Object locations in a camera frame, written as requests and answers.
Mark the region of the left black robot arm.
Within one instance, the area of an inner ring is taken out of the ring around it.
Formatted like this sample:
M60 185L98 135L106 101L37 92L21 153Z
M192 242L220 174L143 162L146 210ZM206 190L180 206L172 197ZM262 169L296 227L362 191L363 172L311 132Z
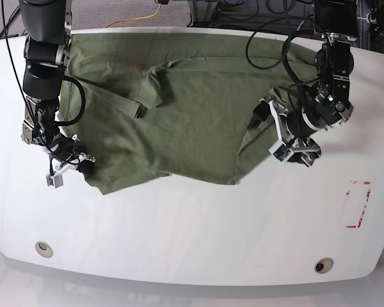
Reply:
M291 68L287 59L291 42L305 32L289 32L278 62L292 80L287 91L296 90L297 101L283 101L272 93L260 100L250 123L254 128L272 116L277 141L270 154L280 162L308 167L321 156L321 148L311 136L346 123L353 112L349 76L354 68L351 42L358 38L356 1L314 1L312 23L315 33L324 38L315 56L316 78L302 81Z

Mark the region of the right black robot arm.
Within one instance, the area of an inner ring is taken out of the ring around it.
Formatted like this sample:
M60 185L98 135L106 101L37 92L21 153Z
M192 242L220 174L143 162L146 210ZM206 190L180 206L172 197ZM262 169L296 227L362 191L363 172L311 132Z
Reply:
M95 164L95 157L87 153L77 135L68 138L61 132L61 128L76 124L86 107L82 85L65 73L71 45L71 2L19 1L18 10L28 33L23 51L24 77L17 82L25 104L21 138L29 145L42 147L49 162L57 162L49 165L46 181L58 188L66 171L89 175ZM58 121L63 82L77 87L81 105L73 119Z

